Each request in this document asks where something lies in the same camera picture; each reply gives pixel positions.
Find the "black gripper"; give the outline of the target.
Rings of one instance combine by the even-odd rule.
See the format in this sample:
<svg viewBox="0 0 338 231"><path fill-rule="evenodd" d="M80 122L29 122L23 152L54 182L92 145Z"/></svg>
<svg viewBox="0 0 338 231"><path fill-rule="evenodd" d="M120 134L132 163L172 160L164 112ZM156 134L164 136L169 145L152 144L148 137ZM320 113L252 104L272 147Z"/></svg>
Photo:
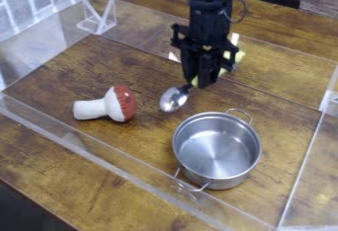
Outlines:
<svg viewBox="0 0 338 231"><path fill-rule="evenodd" d="M202 44L188 32L188 27L170 26L170 45L180 51L182 78L186 82L197 74L197 88L202 89L216 82L219 71L232 71L239 61L239 48L224 39L220 43Z"/></svg>

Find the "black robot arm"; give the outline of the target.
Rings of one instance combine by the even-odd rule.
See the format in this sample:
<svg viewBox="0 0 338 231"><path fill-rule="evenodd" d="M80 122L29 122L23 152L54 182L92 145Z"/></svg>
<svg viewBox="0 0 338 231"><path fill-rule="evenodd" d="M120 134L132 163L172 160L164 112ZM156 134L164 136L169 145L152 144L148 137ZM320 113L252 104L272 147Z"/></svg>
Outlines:
<svg viewBox="0 0 338 231"><path fill-rule="evenodd" d="M173 24L170 45L180 50L184 80L198 89L212 85L224 69L235 69L239 48L228 40L232 0L186 0L188 25Z"/></svg>

